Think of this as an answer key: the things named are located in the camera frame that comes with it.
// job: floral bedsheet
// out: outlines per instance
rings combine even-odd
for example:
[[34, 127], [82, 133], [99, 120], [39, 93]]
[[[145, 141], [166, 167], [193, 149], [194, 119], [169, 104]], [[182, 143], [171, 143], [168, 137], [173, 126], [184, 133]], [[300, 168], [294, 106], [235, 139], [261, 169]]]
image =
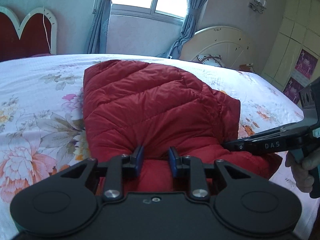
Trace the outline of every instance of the floral bedsheet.
[[[253, 73], [132, 55], [61, 55], [2, 62], [0, 239], [9, 240], [17, 234], [9, 212], [15, 194], [90, 156], [82, 116], [84, 70], [110, 59], [173, 65], [193, 73], [213, 89], [239, 99], [239, 138], [303, 118], [295, 104]], [[271, 180], [300, 198], [303, 214], [295, 231], [307, 239], [319, 201], [298, 191], [290, 169], [283, 163]]]

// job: cream headboard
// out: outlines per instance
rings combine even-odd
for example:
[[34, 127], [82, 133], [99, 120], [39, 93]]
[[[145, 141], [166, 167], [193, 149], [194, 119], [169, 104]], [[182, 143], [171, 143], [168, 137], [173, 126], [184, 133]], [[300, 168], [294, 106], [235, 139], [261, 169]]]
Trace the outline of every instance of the cream headboard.
[[254, 45], [241, 31], [229, 26], [215, 26], [196, 32], [183, 45], [180, 60], [194, 61], [199, 54], [219, 54], [228, 68], [255, 61]]

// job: bed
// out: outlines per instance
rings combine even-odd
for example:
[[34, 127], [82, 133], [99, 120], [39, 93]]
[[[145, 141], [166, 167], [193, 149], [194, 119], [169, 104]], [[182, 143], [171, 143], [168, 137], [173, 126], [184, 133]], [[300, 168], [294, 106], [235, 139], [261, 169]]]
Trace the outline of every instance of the bed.
[[[201, 42], [203, 33], [209, 37], [206, 42]], [[252, 43], [240, 30], [230, 27], [212, 27], [197, 33], [184, 47], [181, 59], [192, 61], [199, 53], [221, 54], [226, 64], [234, 68], [255, 62]], [[112, 59], [172, 65], [239, 99], [239, 138], [303, 118], [294, 103], [260, 76], [226, 68], [111, 54], [28, 57], [0, 62], [0, 239], [9, 240], [17, 233], [9, 212], [10, 201], [17, 192], [90, 157], [82, 120], [84, 70]], [[271, 181], [291, 190], [301, 200], [303, 211], [295, 233], [308, 239], [320, 200], [310, 199], [296, 188], [284, 162]]]

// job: curtain tieback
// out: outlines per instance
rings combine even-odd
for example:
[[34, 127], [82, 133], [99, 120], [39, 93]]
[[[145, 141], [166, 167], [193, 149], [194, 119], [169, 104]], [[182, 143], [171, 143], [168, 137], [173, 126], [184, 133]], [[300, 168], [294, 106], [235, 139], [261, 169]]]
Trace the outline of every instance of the curtain tieback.
[[200, 13], [201, 13], [200, 9], [187, 8], [187, 14], [191, 14], [196, 18], [200, 16]]

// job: red headboard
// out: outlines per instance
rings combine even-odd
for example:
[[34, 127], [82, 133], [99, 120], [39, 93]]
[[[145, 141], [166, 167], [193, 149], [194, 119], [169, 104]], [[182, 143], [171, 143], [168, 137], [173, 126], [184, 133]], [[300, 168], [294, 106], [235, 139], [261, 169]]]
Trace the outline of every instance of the red headboard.
[[[44, 9], [51, 54], [56, 54], [57, 20]], [[0, 62], [50, 53], [43, 26], [43, 8], [32, 10], [22, 21], [8, 8], [0, 6]]]

